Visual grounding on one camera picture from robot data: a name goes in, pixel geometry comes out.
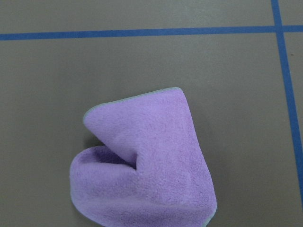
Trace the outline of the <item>purple microfiber cloth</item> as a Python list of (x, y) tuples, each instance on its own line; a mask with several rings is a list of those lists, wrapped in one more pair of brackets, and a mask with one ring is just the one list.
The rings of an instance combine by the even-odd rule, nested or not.
[(97, 105), (83, 118), (101, 146), (70, 167), (71, 201), (105, 227), (205, 227), (214, 185), (178, 87)]

